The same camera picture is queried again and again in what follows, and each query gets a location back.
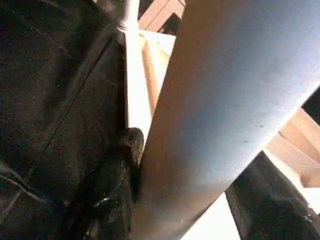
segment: light wood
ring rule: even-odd
[[[148,25],[146,30],[158,32],[172,14],[176,14],[180,19],[182,19],[184,10],[184,6],[178,0],[168,1],[163,9]]]
[[[280,135],[297,149],[305,153],[314,161],[320,163],[320,153],[317,148],[310,143],[307,136],[301,129],[290,120],[281,130]]]
[[[302,177],[315,172],[320,172],[320,164],[297,149],[280,135],[276,135],[266,146],[266,149]]]
[[[291,122],[303,133],[309,143],[320,153],[320,126],[302,108]]]
[[[169,0],[155,0],[139,19],[140,29],[147,29]]]

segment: black fabric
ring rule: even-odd
[[[143,133],[130,128],[112,143],[80,184],[55,240],[127,240],[137,187]]]
[[[124,127],[115,24],[90,0],[0,8],[0,161],[70,202]],[[64,211],[0,178],[0,239],[45,238]]]
[[[225,193],[242,240],[320,239],[320,217],[263,152]]]

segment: gray metal pole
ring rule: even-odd
[[[320,85],[319,10],[316,0],[187,1],[132,240],[180,239]]]

